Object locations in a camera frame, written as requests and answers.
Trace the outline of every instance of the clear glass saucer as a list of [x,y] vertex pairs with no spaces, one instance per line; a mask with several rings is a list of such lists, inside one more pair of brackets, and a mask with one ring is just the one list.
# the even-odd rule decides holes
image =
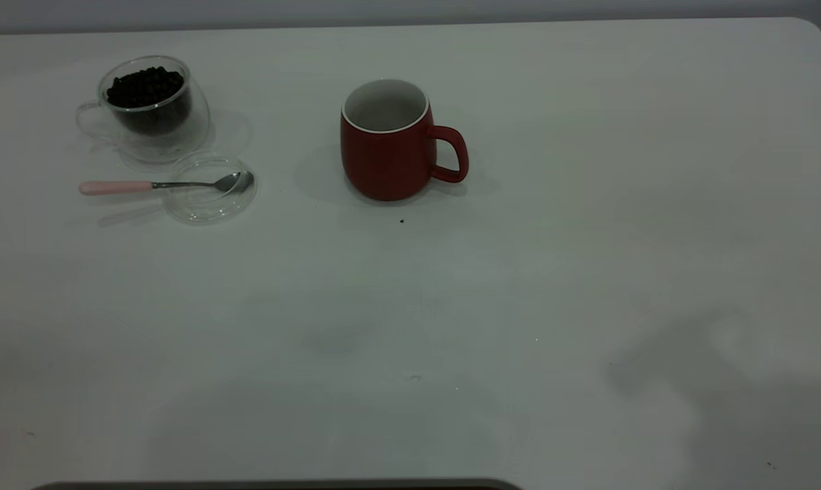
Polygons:
[[208,224],[229,219],[246,209],[256,195],[258,183],[244,162],[233,155],[201,150],[184,155],[174,167],[174,182],[211,183],[230,174],[249,173],[226,192],[205,186],[168,189],[163,199],[165,210],[181,223]]

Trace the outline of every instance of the glass cup handle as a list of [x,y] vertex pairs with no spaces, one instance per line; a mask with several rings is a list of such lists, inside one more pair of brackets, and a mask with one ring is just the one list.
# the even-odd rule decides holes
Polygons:
[[83,133],[87,136],[92,137],[94,140],[99,140],[100,142],[113,142],[114,137],[112,137],[111,133],[108,133],[108,131],[97,131],[84,124],[84,112],[87,112],[90,109],[99,109],[101,106],[101,103],[97,100],[88,100],[87,102],[81,103],[81,105],[75,109],[75,124],[78,125],[78,129],[83,131]]

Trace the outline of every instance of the mug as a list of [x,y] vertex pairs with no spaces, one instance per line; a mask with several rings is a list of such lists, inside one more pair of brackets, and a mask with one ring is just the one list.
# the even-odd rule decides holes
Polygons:
[[[435,140],[456,150],[458,171],[438,167]],[[461,182],[469,164],[459,131],[435,125],[429,96],[403,80],[376,80],[350,93],[341,108],[341,159],[350,182],[378,201],[406,199],[432,177]]]
[[[159,67],[183,77],[176,93],[142,108],[119,108],[109,102],[108,90],[118,78]],[[143,56],[116,66],[102,77],[96,97],[75,111],[80,130],[94,140],[114,143],[140,161],[174,161],[192,152],[204,142],[211,124],[205,96],[189,67],[171,56]]]

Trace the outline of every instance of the mug rim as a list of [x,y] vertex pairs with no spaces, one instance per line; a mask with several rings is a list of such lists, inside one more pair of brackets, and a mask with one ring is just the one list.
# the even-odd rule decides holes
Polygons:
[[[102,93],[102,90],[100,90],[100,88],[103,86],[103,84],[105,84],[106,80],[109,80],[109,78],[111,78],[111,74],[113,74],[115,71],[117,71],[117,69],[121,68],[121,66],[131,65],[133,63],[136,63],[136,62],[139,62],[139,61],[142,61],[142,60],[145,60],[145,59],[170,59],[174,63],[177,63],[178,65],[180,65],[180,67],[184,71],[184,75],[185,75],[184,76],[184,84],[182,86],[180,86],[180,89],[178,89],[178,91],[176,93],[174,93],[173,96],[168,97],[168,99],[161,100],[157,103],[151,103],[151,105],[144,105],[144,106],[141,106],[140,108],[121,108],[119,105],[114,105],[113,103],[108,102],[108,99],[106,99],[105,94]],[[117,66],[114,66],[114,68],[109,69],[108,73],[106,73],[102,77],[102,80],[99,81],[99,87],[97,87],[97,89],[96,89],[96,92],[97,92],[96,96],[99,98],[99,103],[102,103],[103,105],[107,105],[109,108],[111,108],[114,111],[118,111],[118,112],[145,112],[145,111],[151,111],[151,110],[156,109],[156,108],[161,108],[161,106],[163,106],[163,105],[168,105],[168,103],[171,103],[174,99],[177,99],[177,97],[180,97],[180,94],[182,94],[186,90],[186,88],[189,87],[191,77],[192,77],[192,74],[190,74],[189,66],[186,66],[186,63],[184,63],[183,61],[180,61],[180,59],[174,58],[174,56],[167,56],[167,55],[163,55],[163,54],[152,54],[152,55],[148,55],[148,56],[139,56],[139,58],[129,59],[129,60],[124,61],[123,63],[117,65]]]
[[[422,96],[425,97],[425,108],[422,109],[422,114],[420,114],[419,117],[416,118],[410,124],[404,125],[403,127],[399,127],[397,129],[389,129],[389,130],[386,130],[386,131],[375,131],[373,129],[367,129],[367,128],[361,127],[360,125],[355,124],[353,121],[351,121],[350,118],[347,115],[347,102],[348,102],[348,100],[351,97],[353,97],[353,94],[358,92],[358,90],[363,89],[364,87],[370,86],[370,84],[377,84],[377,83],[380,83],[380,82],[401,82],[402,84],[408,84],[408,86],[412,86],[412,87],[414,87],[414,89],[419,90],[419,92],[422,93]],[[422,88],[420,88],[419,86],[417,86],[417,84],[414,84],[412,82],[408,82],[407,80],[401,80],[400,78],[377,78],[377,80],[371,80],[369,82],[365,82],[364,84],[361,84],[360,86],[355,87],[353,90],[351,90],[350,93],[348,93],[347,97],[344,97],[344,102],[341,104],[341,117],[344,118],[345,121],[347,121],[347,124],[352,125],[352,127],[354,127],[355,129],[358,129],[359,131],[362,131],[363,133],[368,133],[368,134],[393,134],[393,133],[400,133],[401,131],[407,130],[411,127],[414,127],[414,125],[419,124],[419,121],[423,120],[423,118],[425,118],[425,115],[429,113],[430,106],[431,106],[431,103],[429,102],[429,94],[425,93],[425,91],[422,90]]]

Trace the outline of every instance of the pink spoon handle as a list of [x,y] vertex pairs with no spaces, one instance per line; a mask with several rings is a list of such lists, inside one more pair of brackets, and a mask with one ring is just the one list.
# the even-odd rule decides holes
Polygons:
[[145,193],[153,190],[153,182],[146,180],[103,180],[84,182],[78,186],[82,195],[106,195],[106,193]]

